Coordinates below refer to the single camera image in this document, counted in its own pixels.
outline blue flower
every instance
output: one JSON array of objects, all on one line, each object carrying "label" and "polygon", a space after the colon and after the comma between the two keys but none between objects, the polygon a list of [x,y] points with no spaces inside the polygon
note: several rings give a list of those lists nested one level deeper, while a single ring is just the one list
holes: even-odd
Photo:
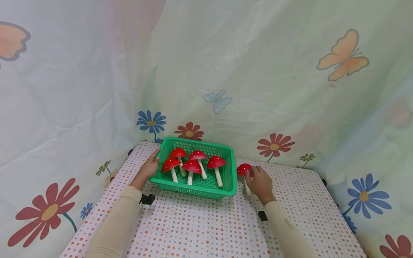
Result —
[{"label": "blue flower", "polygon": [[88,202],[88,204],[83,207],[83,210],[80,211],[80,217],[82,219],[86,218],[87,215],[89,215],[89,212],[92,210],[93,207],[93,202]]},{"label": "blue flower", "polygon": [[351,229],[351,232],[353,232],[353,234],[356,234],[357,227],[354,224],[354,222],[352,222],[351,218],[349,216],[347,216],[346,214],[342,213],[342,215],[343,215],[344,219],[346,220],[347,224],[349,225],[349,227]]},{"label": "blue flower", "polygon": [[139,111],[138,114],[140,118],[138,118],[136,125],[142,125],[141,127],[139,127],[140,130],[146,131],[149,129],[149,133],[159,133],[160,129],[162,131],[165,131],[165,129],[161,125],[166,124],[166,121],[164,121],[166,119],[166,116],[161,116],[161,112],[156,113],[153,119],[151,111],[149,110],[146,111],[146,114],[143,111]]},{"label": "blue flower", "polygon": [[350,207],[354,206],[354,213],[357,214],[360,212],[360,209],[362,209],[364,217],[369,219],[371,218],[371,215],[367,208],[377,214],[383,214],[383,211],[379,207],[387,210],[392,208],[387,202],[379,200],[389,198],[389,195],[386,192],[370,192],[379,184],[379,180],[373,183],[373,176],[371,174],[366,176],[366,183],[364,183],[363,178],[360,178],[360,180],[353,179],[352,183],[357,190],[349,188],[347,192],[349,195],[355,197],[349,202]]}]

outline green plastic basket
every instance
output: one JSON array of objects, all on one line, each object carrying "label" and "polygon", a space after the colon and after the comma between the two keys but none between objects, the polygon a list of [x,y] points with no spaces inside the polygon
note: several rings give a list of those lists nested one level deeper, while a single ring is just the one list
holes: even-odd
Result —
[{"label": "green plastic basket", "polygon": [[[158,154],[159,168],[156,174],[149,179],[154,184],[157,184],[161,189],[168,191],[175,191],[184,194],[192,194],[200,197],[206,197],[211,199],[222,199],[225,196],[234,196],[237,193],[237,171],[235,168],[235,156],[231,147],[213,144],[207,142],[199,142],[187,139],[181,139],[176,137],[167,137],[162,142],[160,148],[161,152]],[[187,176],[182,177],[179,171],[179,166],[175,168],[176,176],[178,177],[178,183],[172,181],[170,172],[161,173],[164,161],[168,158],[170,152],[174,148],[182,148],[190,155],[193,151],[202,151],[208,157],[220,156],[222,157],[226,165],[219,167],[221,173],[223,187],[218,188],[216,183],[216,177],[214,170],[207,169],[208,159],[202,160],[205,173],[208,177],[207,180],[202,180],[201,175],[195,174],[192,179],[192,185],[187,185]],[[182,158],[182,162],[186,162],[187,157]]]}]

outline hand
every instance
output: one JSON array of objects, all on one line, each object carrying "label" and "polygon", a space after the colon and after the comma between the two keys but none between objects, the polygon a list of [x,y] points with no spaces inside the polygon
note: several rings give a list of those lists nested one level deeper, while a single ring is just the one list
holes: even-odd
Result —
[{"label": "hand", "polygon": [[140,167],[139,172],[132,180],[130,186],[138,189],[139,191],[142,191],[148,179],[155,175],[156,171],[158,170],[159,157],[155,158],[155,156],[160,151],[161,149],[157,149],[156,151],[154,151],[154,153],[151,154],[151,156],[149,156],[142,167]]},{"label": "hand", "polygon": [[[249,176],[250,171],[254,174],[252,179]],[[245,179],[251,192],[258,197],[262,205],[265,206],[270,201],[277,201],[273,195],[273,180],[262,167],[254,166],[250,168]]]}]

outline fabric backdrop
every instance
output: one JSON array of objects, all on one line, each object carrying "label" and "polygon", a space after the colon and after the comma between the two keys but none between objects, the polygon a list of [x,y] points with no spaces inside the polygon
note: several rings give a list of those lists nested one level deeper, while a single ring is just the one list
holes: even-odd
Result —
[{"label": "fabric backdrop", "polygon": [[15,0],[0,12],[6,257],[59,255],[128,151],[167,136],[314,169],[369,257],[411,255],[412,2]]}]

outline table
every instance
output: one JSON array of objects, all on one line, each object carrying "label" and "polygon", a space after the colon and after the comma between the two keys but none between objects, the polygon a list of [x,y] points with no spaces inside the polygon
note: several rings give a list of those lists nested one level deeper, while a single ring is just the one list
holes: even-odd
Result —
[{"label": "table", "polygon": [[[158,147],[142,141],[134,148],[60,257],[84,256],[122,189]],[[366,257],[316,172],[236,158],[237,166],[242,163],[260,165],[272,177],[275,197],[319,257]],[[163,191],[148,182],[143,193],[156,200],[136,215],[125,257],[282,257],[268,222],[257,215],[262,205],[245,195],[240,179],[237,187],[233,198],[214,200]]]}]

